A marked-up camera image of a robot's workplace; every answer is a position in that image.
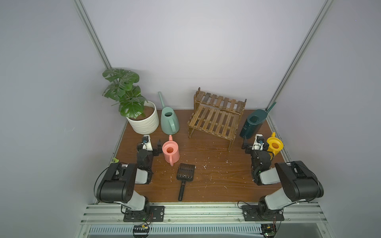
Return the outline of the yellow small watering can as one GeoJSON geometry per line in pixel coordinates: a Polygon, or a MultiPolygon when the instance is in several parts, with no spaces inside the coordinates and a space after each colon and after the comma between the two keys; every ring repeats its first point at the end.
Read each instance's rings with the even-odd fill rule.
{"type": "Polygon", "coordinates": [[[275,158],[275,156],[284,148],[283,142],[276,137],[275,132],[273,132],[267,139],[267,143],[269,144],[267,151],[272,155],[272,158],[275,158]]]}

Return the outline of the pink small watering can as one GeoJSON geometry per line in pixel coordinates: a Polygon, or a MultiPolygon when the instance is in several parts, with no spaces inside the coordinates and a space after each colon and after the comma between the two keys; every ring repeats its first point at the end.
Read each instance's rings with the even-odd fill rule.
{"type": "Polygon", "coordinates": [[[173,136],[169,135],[169,139],[162,146],[162,151],[167,163],[172,167],[180,159],[179,146],[177,142],[173,140],[173,136]]]}

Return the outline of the dark green watering can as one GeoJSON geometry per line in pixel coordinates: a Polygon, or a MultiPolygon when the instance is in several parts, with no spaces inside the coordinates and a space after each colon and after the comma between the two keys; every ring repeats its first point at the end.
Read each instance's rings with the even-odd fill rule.
{"type": "Polygon", "coordinates": [[[258,110],[255,110],[253,113],[251,113],[247,117],[247,119],[243,125],[243,128],[240,132],[240,137],[250,139],[255,134],[257,134],[259,129],[261,128],[262,124],[267,119],[269,112],[275,106],[275,104],[276,104],[276,102],[274,102],[266,110],[258,109],[258,110]]]}

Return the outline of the light green watering can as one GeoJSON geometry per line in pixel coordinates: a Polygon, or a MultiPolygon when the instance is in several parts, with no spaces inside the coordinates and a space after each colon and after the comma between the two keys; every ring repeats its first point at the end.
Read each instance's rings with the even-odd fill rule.
{"type": "Polygon", "coordinates": [[[174,110],[165,106],[162,93],[158,92],[158,94],[163,107],[161,112],[161,129],[167,135],[174,135],[180,129],[179,120],[174,110]]]}

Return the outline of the brown wooden slatted shelf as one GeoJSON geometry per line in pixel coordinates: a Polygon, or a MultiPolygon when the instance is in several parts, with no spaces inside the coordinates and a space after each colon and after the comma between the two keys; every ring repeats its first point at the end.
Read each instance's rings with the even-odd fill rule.
{"type": "Polygon", "coordinates": [[[229,141],[231,150],[247,101],[201,91],[193,96],[193,113],[188,121],[189,138],[202,131],[229,141]]]}

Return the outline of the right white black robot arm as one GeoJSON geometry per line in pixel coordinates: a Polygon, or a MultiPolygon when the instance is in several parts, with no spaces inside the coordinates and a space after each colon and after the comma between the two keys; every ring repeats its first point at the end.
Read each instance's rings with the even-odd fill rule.
{"type": "Polygon", "coordinates": [[[282,188],[260,198],[258,205],[243,206],[244,214],[255,221],[283,221],[283,209],[297,202],[309,202],[324,194],[316,175],[302,161],[275,163],[272,152],[263,148],[264,143],[249,144],[244,138],[242,149],[251,156],[251,175],[257,185],[280,183],[282,188]]]}

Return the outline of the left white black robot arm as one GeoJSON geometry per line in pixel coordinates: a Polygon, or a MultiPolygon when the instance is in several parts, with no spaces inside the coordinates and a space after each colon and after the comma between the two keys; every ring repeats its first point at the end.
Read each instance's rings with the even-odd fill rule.
{"type": "Polygon", "coordinates": [[[99,202],[115,203],[121,206],[121,213],[127,221],[147,221],[152,216],[149,200],[135,191],[136,184],[150,184],[153,177],[152,165],[155,156],[162,153],[161,142],[148,149],[147,143],[138,146],[136,163],[111,163],[96,181],[94,196],[99,202]]]}

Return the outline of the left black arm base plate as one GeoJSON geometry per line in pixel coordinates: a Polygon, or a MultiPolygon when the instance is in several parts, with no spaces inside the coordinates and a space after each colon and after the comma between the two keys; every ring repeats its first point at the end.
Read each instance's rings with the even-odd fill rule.
{"type": "Polygon", "coordinates": [[[163,222],[165,207],[164,206],[148,206],[141,211],[132,211],[127,209],[123,212],[124,222],[163,222]]]}

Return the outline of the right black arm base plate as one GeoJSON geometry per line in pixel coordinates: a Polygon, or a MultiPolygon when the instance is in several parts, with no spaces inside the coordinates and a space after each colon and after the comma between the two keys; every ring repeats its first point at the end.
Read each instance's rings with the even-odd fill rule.
{"type": "Polygon", "coordinates": [[[284,221],[283,210],[270,210],[264,205],[243,205],[245,221],[284,221]]]}

